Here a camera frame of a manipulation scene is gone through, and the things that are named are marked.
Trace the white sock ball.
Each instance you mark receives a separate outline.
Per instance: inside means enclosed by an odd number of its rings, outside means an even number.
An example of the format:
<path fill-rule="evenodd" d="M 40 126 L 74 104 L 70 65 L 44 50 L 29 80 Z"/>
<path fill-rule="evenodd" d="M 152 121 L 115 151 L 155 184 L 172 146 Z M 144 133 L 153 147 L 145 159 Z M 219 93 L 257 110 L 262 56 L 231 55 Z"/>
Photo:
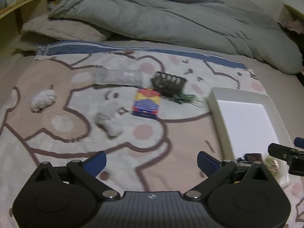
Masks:
<path fill-rule="evenodd" d="M 56 100 L 57 95 L 53 89 L 42 90 L 31 99 L 30 108 L 33 112 L 37 113 L 53 105 Z"/>

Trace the white sock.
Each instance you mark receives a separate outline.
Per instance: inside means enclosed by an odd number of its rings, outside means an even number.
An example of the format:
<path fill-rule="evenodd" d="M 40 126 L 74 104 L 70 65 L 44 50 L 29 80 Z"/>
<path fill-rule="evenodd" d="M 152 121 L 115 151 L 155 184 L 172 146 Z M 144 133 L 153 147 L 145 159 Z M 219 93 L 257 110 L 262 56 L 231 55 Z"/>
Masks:
<path fill-rule="evenodd" d="M 116 100 L 106 101 L 98 106 L 94 121 L 109 137 L 117 137 L 123 132 L 123 125 L 117 117 L 119 104 Z"/>

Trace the cartoon bear print cloth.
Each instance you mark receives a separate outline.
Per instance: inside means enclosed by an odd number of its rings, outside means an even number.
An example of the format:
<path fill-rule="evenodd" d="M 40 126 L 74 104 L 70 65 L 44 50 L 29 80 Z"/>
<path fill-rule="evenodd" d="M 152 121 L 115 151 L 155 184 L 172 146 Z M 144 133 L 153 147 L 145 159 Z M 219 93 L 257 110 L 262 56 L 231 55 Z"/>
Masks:
<path fill-rule="evenodd" d="M 196 153 L 222 157 L 209 108 L 160 101 L 156 120 L 133 116 L 136 88 L 93 83 L 94 70 L 140 70 L 143 86 L 163 70 L 187 79 L 185 92 L 200 99 L 213 88 L 268 95 L 290 139 L 303 136 L 303 85 L 295 75 L 244 56 L 145 42 L 111 45 L 64 42 L 36 56 L 16 53 L 1 60 L 1 227 L 16 227 L 12 204 L 35 167 L 45 160 L 63 165 L 104 150 L 105 172 L 98 178 L 125 190 L 179 190 L 204 179 Z M 40 112 L 30 108 L 40 91 L 57 100 Z M 109 137 L 98 126 L 98 106 L 116 100 L 123 132 Z"/>

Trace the grey quilted duvet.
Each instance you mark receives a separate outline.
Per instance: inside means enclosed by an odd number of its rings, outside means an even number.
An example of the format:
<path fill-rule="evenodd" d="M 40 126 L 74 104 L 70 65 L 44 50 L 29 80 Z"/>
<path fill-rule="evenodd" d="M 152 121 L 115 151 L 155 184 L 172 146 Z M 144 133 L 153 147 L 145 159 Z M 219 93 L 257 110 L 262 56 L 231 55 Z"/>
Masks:
<path fill-rule="evenodd" d="M 49 15 L 133 39 L 243 55 L 286 74 L 302 69 L 298 46 L 271 17 L 221 0 L 61 0 Z"/>

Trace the blue red card box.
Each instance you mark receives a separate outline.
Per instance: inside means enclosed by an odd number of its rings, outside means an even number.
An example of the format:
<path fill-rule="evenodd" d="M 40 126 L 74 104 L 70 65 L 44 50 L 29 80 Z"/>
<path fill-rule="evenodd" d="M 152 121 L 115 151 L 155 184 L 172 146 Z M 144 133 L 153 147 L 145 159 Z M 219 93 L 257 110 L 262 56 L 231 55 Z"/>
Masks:
<path fill-rule="evenodd" d="M 158 117 L 161 95 L 153 89 L 138 88 L 132 106 L 134 116 L 155 120 Z"/>

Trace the pink clothes on shelf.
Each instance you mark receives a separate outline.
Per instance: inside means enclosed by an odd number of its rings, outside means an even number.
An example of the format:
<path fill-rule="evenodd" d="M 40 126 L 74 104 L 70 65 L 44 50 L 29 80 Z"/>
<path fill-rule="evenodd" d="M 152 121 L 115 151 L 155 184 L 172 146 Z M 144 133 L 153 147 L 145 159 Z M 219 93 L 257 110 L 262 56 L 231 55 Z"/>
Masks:
<path fill-rule="evenodd" d="M 303 19 L 301 19 L 301 18 L 297 18 L 295 20 L 294 19 L 290 19 L 290 20 L 279 19 L 278 23 L 283 28 L 288 29 L 289 31 L 294 31 L 299 35 L 304 33 Z"/>

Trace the white shallow cardboard box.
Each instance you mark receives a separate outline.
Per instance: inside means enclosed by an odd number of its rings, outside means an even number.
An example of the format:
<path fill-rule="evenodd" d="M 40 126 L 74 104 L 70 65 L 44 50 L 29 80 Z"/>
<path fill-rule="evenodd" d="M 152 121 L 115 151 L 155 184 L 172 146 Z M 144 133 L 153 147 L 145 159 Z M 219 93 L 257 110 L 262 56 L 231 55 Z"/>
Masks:
<path fill-rule="evenodd" d="M 271 143 L 292 146 L 284 122 L 268 95 L 213 88 L 207 103 L 224 159 L 236 161 L 247 153 L 269 157 Z"/>

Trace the bag of rubber bands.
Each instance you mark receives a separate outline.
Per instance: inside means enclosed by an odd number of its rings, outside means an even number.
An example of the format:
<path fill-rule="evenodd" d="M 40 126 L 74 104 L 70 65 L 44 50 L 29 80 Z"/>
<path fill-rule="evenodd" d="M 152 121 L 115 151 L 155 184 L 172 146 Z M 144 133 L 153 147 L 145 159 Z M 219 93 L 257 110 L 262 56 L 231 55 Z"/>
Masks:
<path fill-rule="evenodd" d="M 283 185 L 285 182 L 284 180 L 284 169 L 283 165 L 281 163 L 281 160 L 278 160 L 270 155 L 266 156 L 264 159 L 264 164 L 269 170 L 269 172 L 273 175 L 273 177 L 276 179 L 276 181 Z"/>

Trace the grey toilet seat cushion pack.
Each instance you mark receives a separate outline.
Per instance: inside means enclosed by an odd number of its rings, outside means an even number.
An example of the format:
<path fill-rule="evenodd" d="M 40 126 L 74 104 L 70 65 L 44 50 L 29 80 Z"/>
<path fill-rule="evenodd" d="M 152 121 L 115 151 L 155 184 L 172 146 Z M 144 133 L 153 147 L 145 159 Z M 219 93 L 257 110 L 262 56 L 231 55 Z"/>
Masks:
<path fill-rule="evenodd" d="M 94 75 L 94 84 L 142 86 L 143 78 L 140 70 L 109 70 L 98 68 Z"/>

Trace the right side wooden shelf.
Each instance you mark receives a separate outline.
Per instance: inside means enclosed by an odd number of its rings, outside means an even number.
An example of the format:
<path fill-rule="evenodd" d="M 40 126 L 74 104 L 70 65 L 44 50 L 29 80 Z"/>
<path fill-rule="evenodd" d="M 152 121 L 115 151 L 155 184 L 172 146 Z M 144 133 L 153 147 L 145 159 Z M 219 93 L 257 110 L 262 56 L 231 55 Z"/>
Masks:
<path fill-rule="evenodd" d="M 279 19 L 283 19 L 283 20 L 294 19 L 295 20 L 297 18 L 303 19 L 303 12 L 300 12 L 296 8 L 292 7 L 291 5 L 284 4 L 281 9 L 278 20 Z M 280 26 L 280 28 L 297 45 L 297 47 L 299 48 L 299 51 L 303 57 L 303 34 L 299 35 L 294 31 L 289 31 L 288 29 L 283 28 L 282 26 Z"/>

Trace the yellow wooden bedside shelf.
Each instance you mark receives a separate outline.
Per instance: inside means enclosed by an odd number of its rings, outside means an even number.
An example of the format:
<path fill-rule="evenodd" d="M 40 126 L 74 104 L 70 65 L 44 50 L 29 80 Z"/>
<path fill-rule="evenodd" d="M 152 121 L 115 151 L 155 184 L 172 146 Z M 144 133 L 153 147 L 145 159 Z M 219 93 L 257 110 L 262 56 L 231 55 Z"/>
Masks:
<path fill-rule="evenodd" d="M 19 0 L 1 10 L 1 58 L 14 51 L 11 45 L 21 35 L 24 23 L 48 12 L 51 0 Z"/>

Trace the beige fluffy pillow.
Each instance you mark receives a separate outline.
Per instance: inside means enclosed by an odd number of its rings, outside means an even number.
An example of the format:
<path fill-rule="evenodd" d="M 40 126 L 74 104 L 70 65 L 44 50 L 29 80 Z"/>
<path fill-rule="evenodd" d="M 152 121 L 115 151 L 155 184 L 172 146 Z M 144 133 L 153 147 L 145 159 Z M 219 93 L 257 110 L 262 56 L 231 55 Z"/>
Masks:
<path fill-rule="evenodd" d="M 41 45 L 59 41 L 76 40 L 102 43 L 110 36 L 110 31 L 83 21 L 54 19 L 43 14 L 22 26 L 21 35 L 13 45 L 22 51 L 37 51 Z"/>

